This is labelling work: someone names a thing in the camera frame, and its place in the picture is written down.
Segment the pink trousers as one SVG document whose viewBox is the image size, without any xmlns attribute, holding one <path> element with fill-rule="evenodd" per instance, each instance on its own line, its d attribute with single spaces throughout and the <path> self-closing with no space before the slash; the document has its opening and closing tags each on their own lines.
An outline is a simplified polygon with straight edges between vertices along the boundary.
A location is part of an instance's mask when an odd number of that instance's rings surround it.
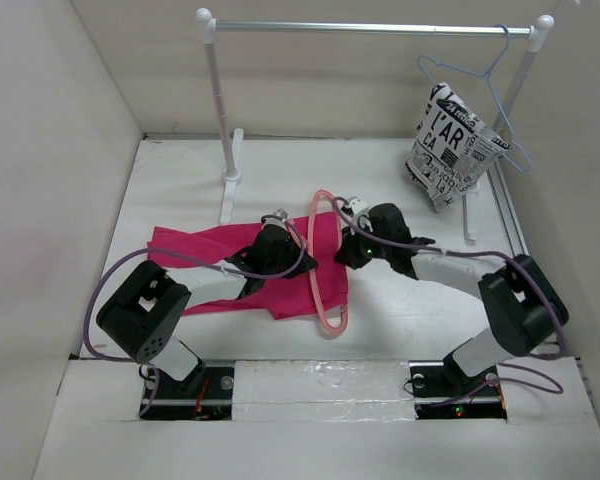
<svg viewBox="0 0 600 480">
<path fill-rule="evenodd" d="M 334 261 L 339 249 L 338 226 L 339 219 L 333 212 L 315 217 L 312 257 L 318 262 L 316 280 L 326 310 L 345 304 L 348 296 L 346 267 Z M 216 263 L 250 245 L 259 230 L 259 223 L 221 225 L 194 233 L 156 226 L 147 246 Z M 210 302 L 189 308 L 185 313 L 197 315 L 254 309 L 268 311 L 275 320 L 315 314 L 309 276 L 302 274 L 293 279 L 271 280 L 252 296 Z"/>
</svg>

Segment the pink plastic hanger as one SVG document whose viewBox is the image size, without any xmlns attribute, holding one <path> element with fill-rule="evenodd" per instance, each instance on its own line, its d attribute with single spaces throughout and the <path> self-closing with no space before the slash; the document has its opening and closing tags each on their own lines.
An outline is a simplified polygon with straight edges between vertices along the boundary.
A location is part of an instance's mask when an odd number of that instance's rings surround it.
<svg viewBox="0 0 600 480">
<path fill-rule="evenodd" d="M 334 195 L 327 190 L 321 189 L 318 190 L 312 198 L 311 205 L 309 207 L 306 237 L 307 252 L 310 255 L 313 255 L 315 222 L 318 215 L 318 206 L 322 200 L 327 200 L 329 203 L 331 203 L 334 200 Z M 340 307 L 339 323 L 337 326 L 332 325 L 324 308 L 315 270 L 309 272 L 309 285 L 317 312 L 318 322 L 323 333 L 329 338 L 337 338 L 341 336 L 346 331 L 349 324 L 348 306 L 344 304 Z"/>
</svg>

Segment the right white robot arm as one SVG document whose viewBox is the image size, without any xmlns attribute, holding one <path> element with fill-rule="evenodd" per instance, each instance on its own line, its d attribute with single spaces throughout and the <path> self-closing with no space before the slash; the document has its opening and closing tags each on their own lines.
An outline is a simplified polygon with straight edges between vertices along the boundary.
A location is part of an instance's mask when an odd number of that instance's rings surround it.
<svg viewBox="0 0 600 480">
<path fill-rule="evenodd" d="M 481 301 L 488 325 L 424 378 L 434 395 L 471 394 L 487 386 L 486 375 L 495 365 L 533 355 L 550 336 L 564 340 L 569 312 L 532 257 L 445 250 L 431 238 L 412 235 L 392 203 L 370 207 L 356 197 L 337 197 L 331 205 L 345 223 L 336 262 L 361 269 L 372 260 L 383 260 L 400 275 Z"/>
</svg>

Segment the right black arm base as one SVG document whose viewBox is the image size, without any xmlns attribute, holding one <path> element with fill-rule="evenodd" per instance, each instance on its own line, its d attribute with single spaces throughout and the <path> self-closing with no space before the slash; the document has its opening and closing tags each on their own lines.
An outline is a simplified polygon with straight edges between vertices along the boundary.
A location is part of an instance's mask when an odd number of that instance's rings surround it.
<svg viewBox="0 0 600 480">
<path fill-rule="evenodd" d="M 408 366 L 403 390 L 413 397 L 417 420 L 507 419 L 499 387 L 487 383 L 497 373 L 495 366 L 459 386 L 443 378 L 442 361 L 410 361 Z"/>
</svg>

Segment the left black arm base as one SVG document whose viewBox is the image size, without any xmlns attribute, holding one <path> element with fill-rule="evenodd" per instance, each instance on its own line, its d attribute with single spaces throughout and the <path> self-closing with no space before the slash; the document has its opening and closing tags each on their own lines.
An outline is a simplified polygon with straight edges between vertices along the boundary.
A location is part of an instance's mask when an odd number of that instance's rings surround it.
<svg viewBox="0 0 600 480">
<path fill-rule="evenodd" d="M 139 418 L 147 421 L 228 421 L 232 419 L 235 366 L 231 361 L 212 361 L 206 365 L 199 385 L 185 393 L 179 384 L 145 367 L 138 369 L 143 381 Z"/>
</svg>

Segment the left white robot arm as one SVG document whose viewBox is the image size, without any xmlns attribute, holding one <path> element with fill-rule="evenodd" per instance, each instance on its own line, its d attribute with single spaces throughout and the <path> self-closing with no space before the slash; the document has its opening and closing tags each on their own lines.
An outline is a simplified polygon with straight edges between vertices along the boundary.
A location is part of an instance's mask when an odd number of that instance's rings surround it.
<svg viewBox="0 0 600 480">
<path fill-rule="evenodd" d="M 96 315 L 96 323 L 134 363 L 155 368 L 181 396 L 202 387 L 204 361 L 174 331 L 184 312 L 216 301 L 254 295 L 269 280 L 293 279 L 317 268 L 303 239 L 283 222 L 266 221 L 252 244 L 215 264 L 167 270 L 152 260 L 137 265 Z"/>
</svg>

